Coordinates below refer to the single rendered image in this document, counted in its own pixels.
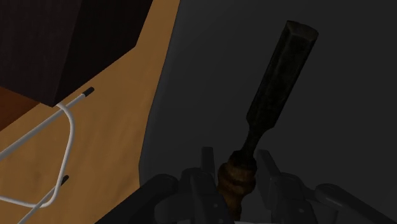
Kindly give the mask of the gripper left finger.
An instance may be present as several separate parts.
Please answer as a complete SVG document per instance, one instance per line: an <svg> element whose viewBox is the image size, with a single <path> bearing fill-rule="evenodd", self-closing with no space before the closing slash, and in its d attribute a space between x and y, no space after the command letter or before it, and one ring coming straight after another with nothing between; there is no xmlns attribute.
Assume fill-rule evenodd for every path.
<svg viewBox="0 0 397 224"><path fill-rule="evenodd" d="M212 147L201 150L201 166L185 169L181 178L157 174L95 224L232 224L214 182Z"/></svg>

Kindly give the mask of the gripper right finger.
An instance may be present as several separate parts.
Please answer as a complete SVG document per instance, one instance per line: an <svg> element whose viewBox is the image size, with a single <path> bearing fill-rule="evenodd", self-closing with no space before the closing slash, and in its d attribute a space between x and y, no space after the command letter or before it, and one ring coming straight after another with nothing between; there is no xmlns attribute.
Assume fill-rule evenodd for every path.
<svg viewBox="0 0 397 224"><path fill-rule="evenodd" d="M364 224L396 224L343 188L329 183L310 189L294 174L281 172L267 150L257 151L257 185L276 224L337 224L340 212L356 215Z"/></svg>

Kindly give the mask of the dark chisel with wooden handle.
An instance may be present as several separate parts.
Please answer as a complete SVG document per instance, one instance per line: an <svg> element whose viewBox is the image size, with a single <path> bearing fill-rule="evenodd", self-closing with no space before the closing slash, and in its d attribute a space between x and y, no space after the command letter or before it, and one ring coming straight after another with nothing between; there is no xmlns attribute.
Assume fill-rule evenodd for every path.
<svg viewBox="0 0 397 224"><path fill-rule="evenodd" d="M243 198L254 190L254 151L262 135L273 128L319 36L312 27L288 20L246 115L247 138L240 150L218 170L217 190L231 217L240 220Z"/></svg>

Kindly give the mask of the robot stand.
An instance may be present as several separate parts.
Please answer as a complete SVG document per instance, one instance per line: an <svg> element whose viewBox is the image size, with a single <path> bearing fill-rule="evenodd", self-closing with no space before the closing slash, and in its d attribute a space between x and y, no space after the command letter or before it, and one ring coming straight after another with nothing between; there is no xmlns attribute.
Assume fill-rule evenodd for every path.
<svg viewBox="0 0 397 224"><path fill-rule="evenodd" d="M54 106L136 46L153 0L0 0L0 87Z"/></svg>

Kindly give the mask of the white metal tube frame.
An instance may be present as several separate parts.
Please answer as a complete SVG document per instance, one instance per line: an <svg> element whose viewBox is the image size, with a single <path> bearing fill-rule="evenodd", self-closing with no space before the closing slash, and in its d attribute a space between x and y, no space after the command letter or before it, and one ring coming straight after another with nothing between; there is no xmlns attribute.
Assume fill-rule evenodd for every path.
<svg viewBox="0 0 397 224"><path fill-rule="evenodd" d="M28 131L28 133L24 134L21 138L17 139L14 143L10 144L7 148L0 151L0 161L14 152L18 147L23 145L26 141L36 135L38 132L43 130L47 127L50 123L52 123L55 119L57 119L62 113L67 116L69 122L69 135L66 144L66 148L64 151L62 163L60 166L59 174L57 176L57 181L53 188L36 204L24 202L21 200L5 197L0 195L0 201L9 202L11 204L16 204L22 207L28 207L31 210L17 223L17 224L25 224L26 221L38 210L41 208L48 207L53 204L57 195L59 194L59 190L61 186L69 179L68 175L65 175L65 169L67 165L67 161L69 159L69 154L73 145L74 141L74 134L75 134L75 121L74 116L70 111L70 107L74 106L77 102L81 101L82 99L88 97L91 93L95 91L94 87L87 88L84 92L82 92L79 96L69 102L67 105L62 104L61 102L56 105L59 110L54 113L53 115L49 116L46 120L41 122L39 125L34 127L32 130Z"/></svg>

